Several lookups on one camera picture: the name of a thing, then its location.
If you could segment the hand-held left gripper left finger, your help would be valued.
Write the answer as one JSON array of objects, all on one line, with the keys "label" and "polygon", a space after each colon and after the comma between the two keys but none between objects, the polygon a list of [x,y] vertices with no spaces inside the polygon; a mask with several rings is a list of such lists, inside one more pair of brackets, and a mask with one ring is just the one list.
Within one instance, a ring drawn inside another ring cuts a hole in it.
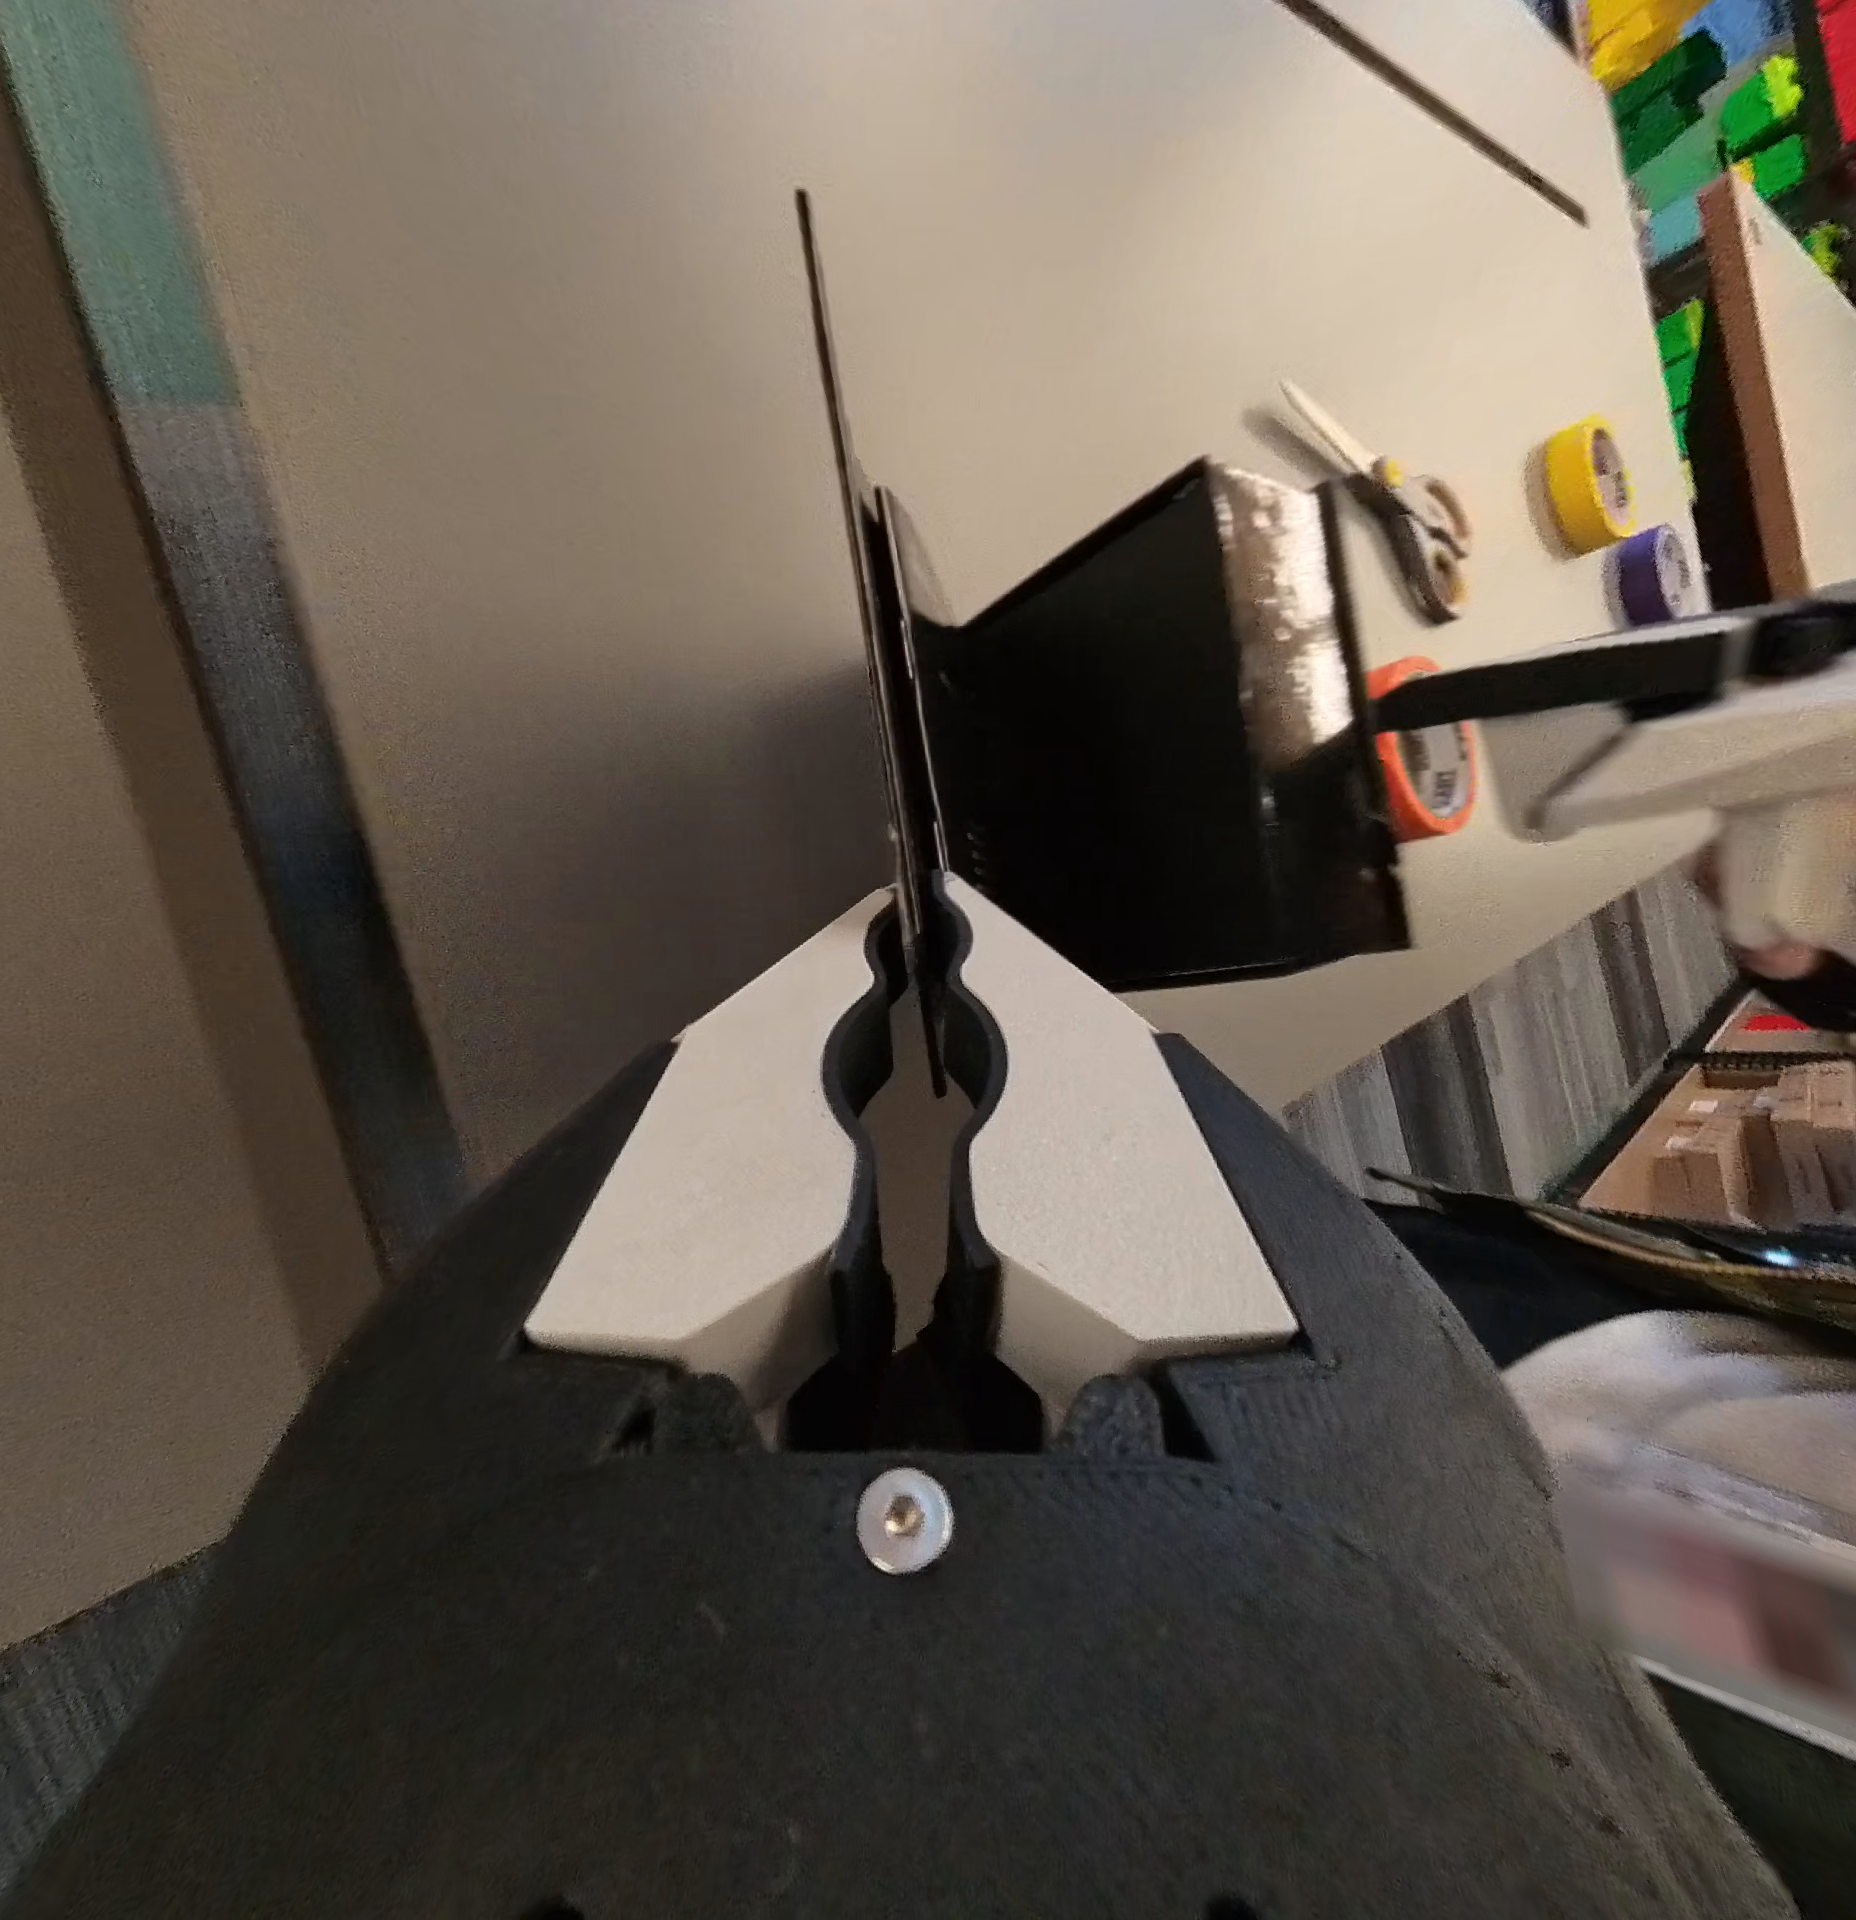
[{"label": "hand-held left gripper left finger", "polygon": [[864,1113],[892,1075],[899,932],[872,892],[688,1025],[524,1331],[731,1380],[752,1412],[892,1356]]}]

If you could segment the row of brown cardboard boxes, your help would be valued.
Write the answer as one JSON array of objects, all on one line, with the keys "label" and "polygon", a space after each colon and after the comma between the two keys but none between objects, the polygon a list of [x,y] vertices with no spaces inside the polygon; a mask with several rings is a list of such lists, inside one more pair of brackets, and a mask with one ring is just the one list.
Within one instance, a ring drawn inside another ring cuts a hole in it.
[{"label": "row of brown cardboard boxes", "polygon": [[1680,1062],[1568,1190],[1595,1213],[1767,1231],[1856,1226],[1856,1055]]}]

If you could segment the person's right hand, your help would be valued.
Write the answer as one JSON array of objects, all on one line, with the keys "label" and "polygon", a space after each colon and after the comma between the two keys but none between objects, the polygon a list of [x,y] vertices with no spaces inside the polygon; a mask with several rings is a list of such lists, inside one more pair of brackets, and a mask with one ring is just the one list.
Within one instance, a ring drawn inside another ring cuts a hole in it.
[{"label": "person's right hand", "polygon": [[1856,963],[1825,948],[1799,941],[1778,941],[1764,948],[1731,948],[1738,970],[1762,982],[1762,992],[1774,1002],[1827,1002],[1856,1007]]}]

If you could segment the white side table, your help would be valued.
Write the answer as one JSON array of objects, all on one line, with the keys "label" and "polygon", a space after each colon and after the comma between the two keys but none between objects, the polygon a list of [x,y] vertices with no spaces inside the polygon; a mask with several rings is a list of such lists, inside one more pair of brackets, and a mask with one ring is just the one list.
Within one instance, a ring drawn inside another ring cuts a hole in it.
[{"label": "white side table", "polygon": [[1687,444],[1710,596],[1736,610],[1856,580],[1856,307],[1738,175],[1699,210]]}]

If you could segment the black lego flower box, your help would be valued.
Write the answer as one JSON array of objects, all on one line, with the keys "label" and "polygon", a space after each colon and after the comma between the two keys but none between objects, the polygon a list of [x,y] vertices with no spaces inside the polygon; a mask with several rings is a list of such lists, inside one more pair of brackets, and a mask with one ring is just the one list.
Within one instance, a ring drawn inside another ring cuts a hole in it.
[{"label": "black lego flower box", "polygon": [[793,206],[936,1092],[954,882],[1111,992],[1409,948],[1347,486],[1195,460],[954,619],[858,455],[817,214]]}]

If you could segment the purple tape roll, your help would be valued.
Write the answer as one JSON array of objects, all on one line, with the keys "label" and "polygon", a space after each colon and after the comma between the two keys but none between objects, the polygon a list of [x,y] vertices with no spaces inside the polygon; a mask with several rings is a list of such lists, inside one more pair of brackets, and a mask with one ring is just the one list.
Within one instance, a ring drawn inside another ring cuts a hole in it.
[{"label": "purple tape roll", "polygon": [[1704,568],[1680,526],[1659,522],[1616,541],[1610,561],[1625,623],[1647,626],[1710,612]]}]

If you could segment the shelf of coloured bricks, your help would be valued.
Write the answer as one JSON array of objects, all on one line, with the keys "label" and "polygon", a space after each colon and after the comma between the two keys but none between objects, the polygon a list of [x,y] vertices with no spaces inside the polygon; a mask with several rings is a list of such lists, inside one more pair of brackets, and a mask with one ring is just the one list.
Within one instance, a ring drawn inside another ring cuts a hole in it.
[{"label": "shelf of coloured bricks", "polygon": [[1856,2],[1587,5],[1689,455],[1709,327],[1701,200],[1735,175],[1856,305]]}]

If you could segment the orange tape roll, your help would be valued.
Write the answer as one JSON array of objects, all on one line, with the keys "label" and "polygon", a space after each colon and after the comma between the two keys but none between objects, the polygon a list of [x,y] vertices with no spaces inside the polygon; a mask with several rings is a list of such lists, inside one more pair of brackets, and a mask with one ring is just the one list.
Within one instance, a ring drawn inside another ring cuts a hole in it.
[{"label": "orange tape roll", "polygon": [[1438,660],[1409,653],[1368,672],[1374,754],[1392,832],[1399,844],[1424,844],[1462,832],[1481,788],[1481,754],[1472,723],[1384,729],[1388,695],[1438,672]]}]

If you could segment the yellow tape roll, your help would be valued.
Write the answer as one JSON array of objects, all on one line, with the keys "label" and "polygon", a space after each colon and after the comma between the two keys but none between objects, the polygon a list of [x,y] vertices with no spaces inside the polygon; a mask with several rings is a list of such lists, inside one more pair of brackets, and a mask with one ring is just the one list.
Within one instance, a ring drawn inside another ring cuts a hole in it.
[{"label": "yellow tape roll", "polygon": [[1635,536],[1635,484],[1613,419],[1594,413],[1553,433],[1542,445],[1542,473],[1572,552],[1592,555]]}]

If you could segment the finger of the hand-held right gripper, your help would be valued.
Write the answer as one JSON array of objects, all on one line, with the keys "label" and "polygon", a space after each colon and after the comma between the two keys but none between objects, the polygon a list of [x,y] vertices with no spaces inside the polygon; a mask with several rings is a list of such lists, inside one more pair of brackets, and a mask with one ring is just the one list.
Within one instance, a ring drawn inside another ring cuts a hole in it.
[{"label": "finger of the hand-held right gripper", "polygon": [[1661,717],[1746,684],[1810,678],[1856,651],[1856,580],[1413,678],[1374,698],[1374,731],[1497,723],[1568,707]]},{"label": "finger of the hand-held right gripper", "polygon": [[1856,792],[1856,660],[1661,717],[1616,704],[1491,717],[1482,751],[1510,825],[1533,841]]}]

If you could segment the orange grey handled scissors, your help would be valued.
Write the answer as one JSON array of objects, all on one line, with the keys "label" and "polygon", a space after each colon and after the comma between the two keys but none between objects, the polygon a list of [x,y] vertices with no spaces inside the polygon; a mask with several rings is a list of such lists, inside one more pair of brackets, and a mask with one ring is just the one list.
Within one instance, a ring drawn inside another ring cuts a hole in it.
[{"label": "orange grey handled scissors", "polygon": [[1404,469],[1360,442],[1341,419],[1290,380],[1279,382],[1286,408],[1336,463],[1364,508],[1382,526],[1413,603],[1430,623],[1457,623],[1470,598],[1467,561],[1476,531],[1460,495],[1438,474]]}]

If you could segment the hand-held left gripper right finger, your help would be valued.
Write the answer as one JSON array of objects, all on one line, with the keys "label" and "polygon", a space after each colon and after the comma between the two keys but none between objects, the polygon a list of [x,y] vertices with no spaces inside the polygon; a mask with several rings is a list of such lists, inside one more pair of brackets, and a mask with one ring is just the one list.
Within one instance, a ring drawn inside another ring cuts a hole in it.
[{"label": "hand-held left gripper right finger", "polygon": [[1042,1447],[1086,1384],[1300,1339],[1164,1036],[960,876],[935,884],[951,1151],[928,1367],[953,1447]]}]

